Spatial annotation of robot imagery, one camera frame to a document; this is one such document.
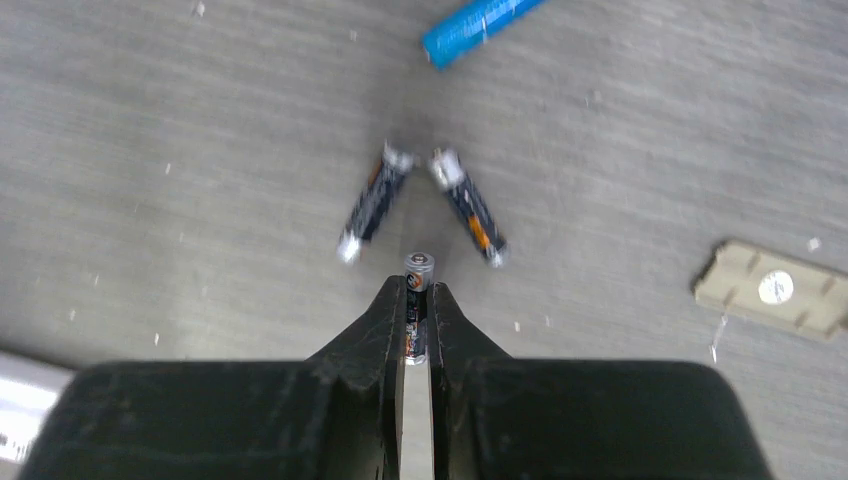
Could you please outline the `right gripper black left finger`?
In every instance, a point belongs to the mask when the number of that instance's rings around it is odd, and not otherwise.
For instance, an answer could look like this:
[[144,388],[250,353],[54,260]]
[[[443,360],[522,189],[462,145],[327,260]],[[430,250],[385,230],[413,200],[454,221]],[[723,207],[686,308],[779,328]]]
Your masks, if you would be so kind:
[[23,479],[395,479],[405,285],[299,361],[134,361],[78,373]]

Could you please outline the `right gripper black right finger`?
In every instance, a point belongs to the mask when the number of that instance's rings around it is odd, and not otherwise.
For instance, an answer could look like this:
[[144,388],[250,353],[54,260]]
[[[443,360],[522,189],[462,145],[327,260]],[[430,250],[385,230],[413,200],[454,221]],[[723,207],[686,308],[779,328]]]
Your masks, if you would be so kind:
[[769,479],[731,385],[702,364],[516,358],[428,294],[439,479]]

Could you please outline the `white remote control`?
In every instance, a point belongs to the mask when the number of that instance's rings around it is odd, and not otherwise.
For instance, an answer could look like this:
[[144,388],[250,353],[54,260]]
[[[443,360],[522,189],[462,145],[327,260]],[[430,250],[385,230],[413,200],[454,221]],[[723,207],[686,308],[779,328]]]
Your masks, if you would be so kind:
[[1,459],[22,465],[75,372],[1,351]]

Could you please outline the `black battery with white end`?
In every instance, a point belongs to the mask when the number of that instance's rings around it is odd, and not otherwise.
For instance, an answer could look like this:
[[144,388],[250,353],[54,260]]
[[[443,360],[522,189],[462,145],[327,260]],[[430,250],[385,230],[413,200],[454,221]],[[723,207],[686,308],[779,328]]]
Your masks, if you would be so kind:
[[502,267],[508,243],[458,153],[451,148],[435,149],[427,168],[484,261],[492,268]]

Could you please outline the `beige battery cover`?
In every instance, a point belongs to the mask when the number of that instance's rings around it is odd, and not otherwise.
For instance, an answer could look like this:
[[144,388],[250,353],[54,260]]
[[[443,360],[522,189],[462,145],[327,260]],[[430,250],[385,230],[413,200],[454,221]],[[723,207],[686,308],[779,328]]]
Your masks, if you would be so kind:
[[740,240],[716,247],[695,302],[817,341],[847,329],[847,274]]

